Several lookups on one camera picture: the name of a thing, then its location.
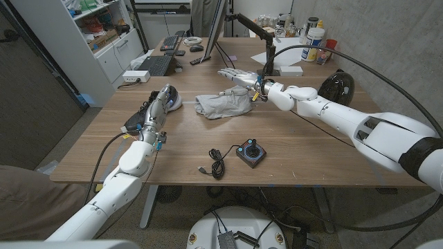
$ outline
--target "box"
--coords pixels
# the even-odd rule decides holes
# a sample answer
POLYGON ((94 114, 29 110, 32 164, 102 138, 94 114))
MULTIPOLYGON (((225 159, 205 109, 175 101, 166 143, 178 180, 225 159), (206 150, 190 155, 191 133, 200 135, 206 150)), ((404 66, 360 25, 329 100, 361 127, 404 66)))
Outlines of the box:
POLYGON ((301 66, 281 66, 280 76, 302 76, 303 70, 301 66))
POLYGON ((101 37, 96 37, 91 41, 89 48, 92 50, 92 53, 97 53, 101 48, 105 47, 107 44, 110 44, 112 41, 117 39, 117 31, 109 30, 106 32, 106 35, 102 35, 101 37))

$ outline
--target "jar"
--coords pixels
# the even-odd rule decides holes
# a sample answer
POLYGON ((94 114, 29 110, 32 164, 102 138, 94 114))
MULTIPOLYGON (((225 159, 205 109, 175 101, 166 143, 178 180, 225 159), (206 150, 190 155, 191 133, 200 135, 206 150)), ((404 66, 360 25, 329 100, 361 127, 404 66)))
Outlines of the jar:
MULTIPOLYGON (((325 30, 322 28, 310 28, 306 37, 306 45, 320 46, 321 39, 325 35, 325 30)), ((306 62, 313 62, 317 56, 316 48, 304 48, 302 52, 302 60, 306 62)))

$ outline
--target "gray cloth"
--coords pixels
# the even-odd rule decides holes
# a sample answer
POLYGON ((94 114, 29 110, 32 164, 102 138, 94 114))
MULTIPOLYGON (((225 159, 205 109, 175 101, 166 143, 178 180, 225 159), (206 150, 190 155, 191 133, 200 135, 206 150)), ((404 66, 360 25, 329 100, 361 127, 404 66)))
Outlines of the gray cloth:
POLYGON ((249 112, 251 101, 248 90, 240 86, 227 89, 226 94, 234 95, 198 95, 195 97, 195 111, 209 119, 225 118, 249 112))
POLYGON ((47 239, 83 206, 85 194, 81 185, 0 165, 0 240, 47 239))

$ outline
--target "white box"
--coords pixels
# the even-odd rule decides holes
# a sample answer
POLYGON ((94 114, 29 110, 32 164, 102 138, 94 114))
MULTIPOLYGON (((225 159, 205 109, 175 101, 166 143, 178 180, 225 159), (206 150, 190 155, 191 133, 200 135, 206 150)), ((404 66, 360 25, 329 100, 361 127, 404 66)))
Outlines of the white box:
POLYGON ((302 76, 303 70, 301 66, 281 66, 280 76, 302 76))
POLYGON ((131 71, 128 70, 123 73, 123 79, 126 83, 136 82, 137 79, 140 79, 140 82, 147 82, 151 77, 149 71, 131 71))

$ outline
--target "white cabinet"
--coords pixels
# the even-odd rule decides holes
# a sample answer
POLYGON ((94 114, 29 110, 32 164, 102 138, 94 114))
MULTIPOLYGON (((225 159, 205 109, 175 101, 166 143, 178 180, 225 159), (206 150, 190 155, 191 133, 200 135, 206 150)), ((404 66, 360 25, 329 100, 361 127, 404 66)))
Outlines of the white cabinet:
POLYGON ((72 18, 61 0, 10 0, 37 38, 92 107, 103 107, 123 83, 131 60, 143 53, 137 30, 123 0, 99 4, 72 18), (80 32, 81 18, 109 11, 113 23, 123 20, 128 34, 92 53, 80 32))

